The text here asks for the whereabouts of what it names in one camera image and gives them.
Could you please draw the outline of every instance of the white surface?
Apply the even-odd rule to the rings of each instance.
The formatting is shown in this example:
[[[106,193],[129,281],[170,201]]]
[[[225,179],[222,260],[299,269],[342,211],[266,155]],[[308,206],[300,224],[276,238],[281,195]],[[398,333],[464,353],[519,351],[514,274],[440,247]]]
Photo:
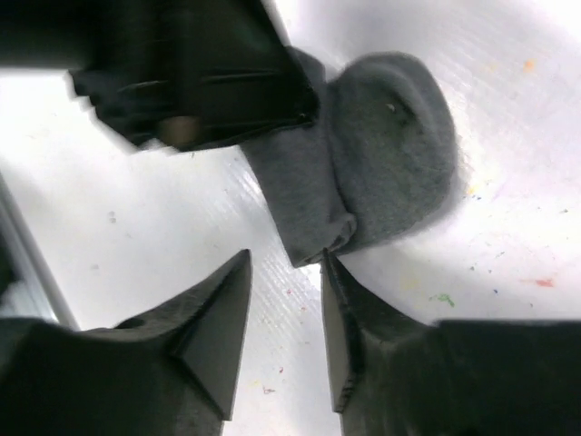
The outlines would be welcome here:
[[[466,198],[406,240],[344,258],[356,276],[423,321],[580,317],[578,6],[278,6],[291,41],[334,67],[378,50],[424,59],[455,116]],[[4,77],[0,115],[1,169],[82,328],[148,309],[251,248],[250,320],[224,434],[340,434],[330,412],[318,268],[290,268],[236,149],[131,154],[68,102],[55,75]]]

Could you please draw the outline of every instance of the cloth fold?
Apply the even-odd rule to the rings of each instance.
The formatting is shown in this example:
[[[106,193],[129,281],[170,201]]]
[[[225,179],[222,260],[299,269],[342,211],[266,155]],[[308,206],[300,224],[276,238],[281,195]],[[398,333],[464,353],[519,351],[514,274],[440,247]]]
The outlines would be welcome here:
[[[428,69],[370,54],[325,82],[297,56],[320,99],[317,123],[241,145],[293,266],[387,241],[435,212],[456,168],[452,117]]]

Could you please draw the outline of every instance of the gray cloth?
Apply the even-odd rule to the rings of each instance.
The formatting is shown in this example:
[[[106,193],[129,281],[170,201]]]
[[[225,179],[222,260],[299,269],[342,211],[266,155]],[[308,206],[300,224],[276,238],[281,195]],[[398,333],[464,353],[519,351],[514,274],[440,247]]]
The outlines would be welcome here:
[[[326,84],[324,67],[298,55],[318,122],[241,147],[295,267],[405,232],[443,203],[457,160],[448,106],[418,59],[368,55]]]

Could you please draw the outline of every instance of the green paint mark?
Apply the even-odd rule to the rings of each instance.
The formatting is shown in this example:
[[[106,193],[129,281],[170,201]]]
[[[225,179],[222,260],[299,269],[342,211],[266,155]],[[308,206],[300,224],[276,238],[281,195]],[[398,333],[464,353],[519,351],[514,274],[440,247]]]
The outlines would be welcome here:
[[[429,297],[430,301],[434,299],[438,300],[439,302],[447,302],[450,305],[450,307],[456,306],[456,304],[452,301],[452,299],[447,293],[441,293],[440,295],[434,295],[433,297]]]

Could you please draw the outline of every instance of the dark gray sock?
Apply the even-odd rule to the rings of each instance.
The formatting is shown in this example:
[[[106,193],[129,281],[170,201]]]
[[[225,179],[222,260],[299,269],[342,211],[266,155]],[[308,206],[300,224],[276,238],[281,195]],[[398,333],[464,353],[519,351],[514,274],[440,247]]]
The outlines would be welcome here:
[[[384,242],[435,212],[457,159],[448,106],[418,59],[369,55],[325,84],[323,66],[298,53],[319,121],[242,145],[297,267],[324,249]]]

